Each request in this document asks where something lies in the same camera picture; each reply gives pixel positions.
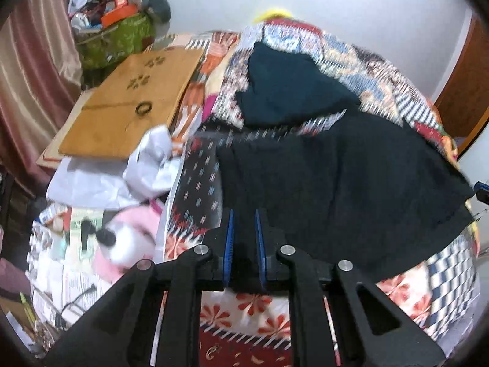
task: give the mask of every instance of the folded dark cloth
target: folded dark cloth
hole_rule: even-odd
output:
[[[408,125],[358,110],[316,136],[217,152],[223,204],[238,217],[234,277],[255,284],[256,208],[288,243],[326,262],[348,259],[376,282],[428,259],[473,221],[464,205],[472,188],[434,147]]]
[[[301,124],[360,105],[340,82],[322,74],[306,54],[276,51],[255,43],[248,61],[249,87],[236,93],[244,125],[266,128]]]

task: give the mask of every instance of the checkered fabric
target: checkered fabric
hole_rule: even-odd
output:
[[[433,295],[426,332],[437,341],[465,314],[472,296],[475,268],[465,234],[462,233],[426,263]]]

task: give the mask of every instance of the white plastic sheet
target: white plastic sheet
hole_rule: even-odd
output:
[[[67,206],[119,210],[168,192],[180,159],[169,160],[172,140],[166,126],[143,136],[129,160],[63,158],[46,197]]]

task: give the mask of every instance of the bed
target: bed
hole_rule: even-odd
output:
[[[327,119],[319,117],[292,129],[254,132],[243,129],[234,94],[248,86],[247,64],[255,41],[277,50],[311,55],[324,75],[339,80],[359,96],[363,111],[398,125],[412,126],[457,166],[455,142],[443,130],[436,109],[397,68],[381,56],[343,43],[315,26],[276,18],[249,26],[239,36],[223,32],[167,36],[158,39],[150,49],[179,45],[206,50],[202,65],[206,67],[205,73],[197,73],[194,78],[196,83],[205,84],[201,91],[204,94],[195,99],[198,102],[182,105],[177,128],[191,127],[189,117],[194,112],[194,116],[199,115],[207,108],[211,113],[193,137],[189,137],[191,131],[178,137],[180,144],[175,153],[183,148],[185,159],[179,180],[168,197],[166,225],[160,228],[157,239],[160,251],[156,262],[177,258],[199,244],[206,230],[219,226],[222,192],[216,147],[236,138],[314,135],[329,125]],[[208,56],[212,62],[206,66]],[[469,331],[470,318],[466,317],[470,316],[478,295],[474,267],[478,251],[474,223],[426,261],[378,283],[442,346],[447,356]],[[230,290],[204,292],[200,321],[202,366],[292,365],[286,298],[235,294]]]

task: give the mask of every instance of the green bag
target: green bag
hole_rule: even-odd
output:
[[[76,48],[85,72],[113,67],[130,54],[142,52],[154,39],[155,29],[150,18],[138,13],[96,35],[77,35]]]

